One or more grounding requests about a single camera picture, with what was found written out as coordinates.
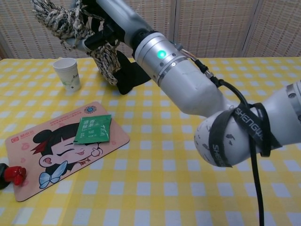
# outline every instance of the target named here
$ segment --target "blue bow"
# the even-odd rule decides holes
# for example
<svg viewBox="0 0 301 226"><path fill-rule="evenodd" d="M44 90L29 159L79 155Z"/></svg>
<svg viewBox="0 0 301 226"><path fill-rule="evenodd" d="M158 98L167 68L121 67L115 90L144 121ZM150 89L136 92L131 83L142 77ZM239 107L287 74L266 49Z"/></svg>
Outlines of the blue bow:
<svg viewBox="0 0 301 226"><path fill-rule="evenodd" d="M52 184L55 184L61 179L61 175L64 173L66 167L67 167L67 161L64 161L55 171L52 175L49 175L48 173L42 172L39 177L40 182L40 188L43 189L48 186L48 184L51 182Z"/></svg>

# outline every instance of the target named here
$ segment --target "black hair bun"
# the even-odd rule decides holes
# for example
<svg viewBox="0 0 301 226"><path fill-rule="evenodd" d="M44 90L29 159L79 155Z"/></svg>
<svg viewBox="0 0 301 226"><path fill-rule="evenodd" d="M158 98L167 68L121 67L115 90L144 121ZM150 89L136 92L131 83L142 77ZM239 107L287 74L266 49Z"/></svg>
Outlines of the black hair bun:
<svg viewBox="0 0 301 226"><path fill-rule="evenodd" d="M40 143L44 142L45 140L47 140L51 136L51 134L52 134L51 130L49 130L49 129L43 130L34 136L33 141L36 144L40 144Z"/></svg>

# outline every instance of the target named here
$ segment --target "cartoon girl face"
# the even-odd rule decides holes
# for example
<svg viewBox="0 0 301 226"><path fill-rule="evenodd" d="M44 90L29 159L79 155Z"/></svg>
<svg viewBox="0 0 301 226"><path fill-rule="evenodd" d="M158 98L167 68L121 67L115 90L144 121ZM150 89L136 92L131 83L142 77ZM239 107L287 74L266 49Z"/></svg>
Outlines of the cartoon girl face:
<svg viewBox="0 0 301 226"><path fill-rule="evenodd" d="M90 161L88 159L90 156L97 157L103 153L100 143L87 145L73 143L78 126L79 123L75 123L54 131L47 129L33 138L34 143L39 144L32 149L33 154L41 154L39 164L46 168L47 173L53 173L63 162L67 162L67 170L72 170L76 163L85 164L85 161Z"/></svg>
<svg viewBox="0 0 301 226"><path fill-rule="evenodd" d="M74 145L74 137L63 140L51 147L52 154L44 155L40 158L42 167L49 167L54 164L62 164L64 161L77 163L85 160L90 156L99 156L102 150L99 143L88 145Z"/></svg>

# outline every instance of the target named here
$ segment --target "green indicator light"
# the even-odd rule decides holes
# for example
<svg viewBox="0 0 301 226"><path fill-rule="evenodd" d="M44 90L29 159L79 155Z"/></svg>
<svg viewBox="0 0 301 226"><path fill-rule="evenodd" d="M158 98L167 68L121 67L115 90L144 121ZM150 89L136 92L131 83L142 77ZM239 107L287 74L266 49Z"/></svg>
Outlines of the green indicator light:
<svg viewBox="0 0 301 226"><path fill-rule="evenodd" d="M160 58L160 59L165 58L166 55L167 55L167 53L166 53L164 50L160 50L160 51L158 52L158 58Z"/></svg>

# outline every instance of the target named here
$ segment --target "robotic arm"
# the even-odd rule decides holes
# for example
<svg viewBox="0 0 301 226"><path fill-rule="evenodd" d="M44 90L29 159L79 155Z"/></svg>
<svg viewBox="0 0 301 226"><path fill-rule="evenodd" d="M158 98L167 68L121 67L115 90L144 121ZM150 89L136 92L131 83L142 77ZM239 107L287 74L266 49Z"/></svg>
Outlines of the robotic arm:
<svg viewBox="0 0 301 226"><path fill-rule="evenodd" d="M205 161L231 167L246 160L250 157L250 134L258 140L256 152L266 157L269 153L263 154L259 144L267 140L270 149L301 143L301 81L275 92L260 108L243 109L225 98L208 68L197 68L181 46L153 30L123 0L94 1L98 6L95 10L105 19L103 31L83 40L78 48L93 50L115 40L128 45L139 66L183 113L207 118L194 136ZM262 129L264 125L270 134ZM214 137L218 136L222 142L215 143Z"/></svg>

